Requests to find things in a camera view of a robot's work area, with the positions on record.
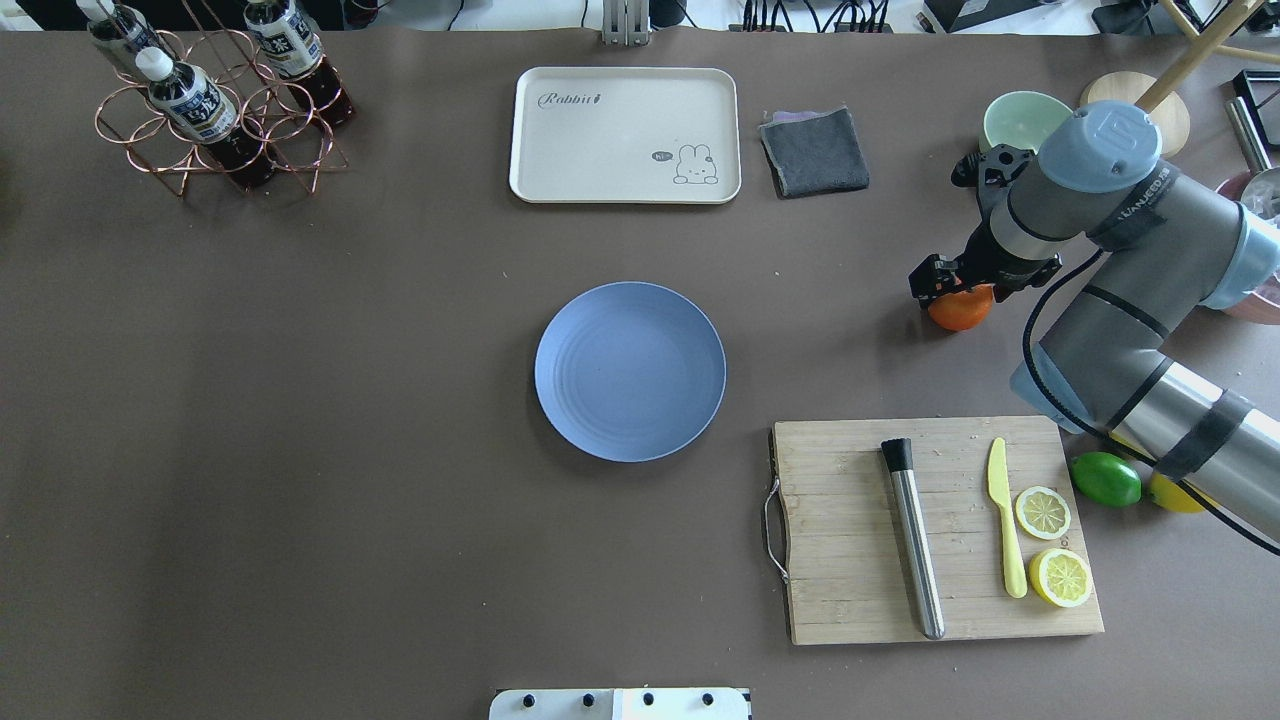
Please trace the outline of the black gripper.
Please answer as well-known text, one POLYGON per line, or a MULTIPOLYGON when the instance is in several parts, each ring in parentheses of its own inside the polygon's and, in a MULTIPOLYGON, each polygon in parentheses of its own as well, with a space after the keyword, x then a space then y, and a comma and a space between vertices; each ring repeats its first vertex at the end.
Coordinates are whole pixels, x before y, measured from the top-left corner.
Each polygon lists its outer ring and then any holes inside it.
POLYGON ((969 152, 956 163, 951 183, 975 190, 980 224, 957 258, 932 254, 909 274, 910 292, 920 309, 978 284, 992 284, 995 299, 1004 301, 1028 286, 1044 286, 1061 269, 1055 252, 1059 242, 1028 234, 1009 209, 1009 186, 1034 155, 997 145, 987 152, 969 152))

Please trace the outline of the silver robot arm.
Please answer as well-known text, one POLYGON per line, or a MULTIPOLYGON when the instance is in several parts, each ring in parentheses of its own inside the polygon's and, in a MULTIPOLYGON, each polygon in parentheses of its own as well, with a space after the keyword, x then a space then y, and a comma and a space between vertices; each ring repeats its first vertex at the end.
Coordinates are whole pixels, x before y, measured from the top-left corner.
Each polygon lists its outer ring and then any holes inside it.
POLYGON ((1079 234, 1106 259, 1037 343, 1021 396, 1062 427, 1116 436, 1164 475, 1277 537, 1277 421, 1166 357, 1198 306, 1242 302, 1277 269, 1277 231, 1184 177, 1161 156, 1138 106, 1075 110, 1005 187, 956 259, 928 256, 909 277, 928 305, 992 284, 998 299, 1039 287, 1079 234))

